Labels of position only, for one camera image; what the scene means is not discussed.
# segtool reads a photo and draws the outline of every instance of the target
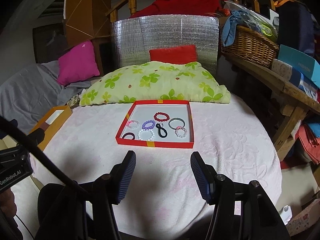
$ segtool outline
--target gray bangle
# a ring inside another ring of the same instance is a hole
[[[178,120],[178,121],[183,122],[183,126],[182,126],[182,127],[184,127],[184,126],[186,125],[186,123],[185,123],[181,118],[172,118],[172,119],[169,121],[169,127],[170,127],[171,129],[173,129],[173,130],[176,130],[176,128],[173,128],[173,127],[170,125],[170,123],[171,123],[172,121],[175,121],[175,120]]]

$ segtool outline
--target black hair tie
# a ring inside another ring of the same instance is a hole
[[[126,139],[125,137],[126,137],[127,135],[131,135],[131,136],[132,136],[132,139],[131,139],[131,140],[134,140],[134,139],[136,138],[135,135],[134,135],[134,133],[132,133],[132,132],[125,133],[125,134],[122,136],[122,138],[123,138],[123,139]]]
[[[158,128],[158,134],[159,134],[159,136],[160,136],[161,138],[166,138],[167,135],[168,135],[168,133],[167,133],[167,130],[163,128],[163,125],[162,125],[162,127],[161,127],[161,125],[160,125],[159,123],[157,123],[157,124],[156,124],[156,127]]]

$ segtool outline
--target white beaded bracelet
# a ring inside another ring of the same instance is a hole
[[[154,131],[151,130],[151,129],[147,129],[147,130],[141,129],[141,130],[138,132],[138,139],[139,139],[139,140],[142,140],[140,134],[141,134],[143,131],[149,131],[149,132],[151,132],[151,137],[150,137],[149,139],[145,140],[145,141],[152,141],[153,138],[155,137],[155,133],[154,133]]]
[[[183,130],[183,131],[184,131],[184,134],[183,134],[183,135],[179,135],[179,134],[178,134],[178,131],[179,131],[179,130]],[[176,130],[175,130],[175,134],[176,134],[178,137],[180,137],[180,138],[185,138],[185,136],[187,135],[187,129],[184,128],[184,127],[182,127],[182,126],[178,126],[178,127],[176,128]]]

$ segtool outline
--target black cable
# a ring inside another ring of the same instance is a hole
[[[26,225],[24,224],[24,222],[20,219],[20,217],[18,217],[18,215],[16,215],[16,217],[20,220],[20,222],[24,225],[24,227],[26,228],[26,230],[28,230],[29,234],[31,235],[32,239],[34,240],[35,238],[33,237],[33,235],[31,234],[31,232],[29,231],[29,229],[26,227]]]
[[[54,176],[60,179],[65,185],[78,192],[85,200],[90,200],[89,193],[80,187],[76,182],[66,176],[52,161],[33,143],[22,131],[12,123],[0,116],[0,129],[23,145],[30,153],[36,157],[44,167],[46,167]]]

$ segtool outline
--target orange strap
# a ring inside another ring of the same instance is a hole
[[[292,0],[278,0],[278,1],[275,1],[275,7],[280,7],[281,5],[285,4],[288,1],[293,2]]]

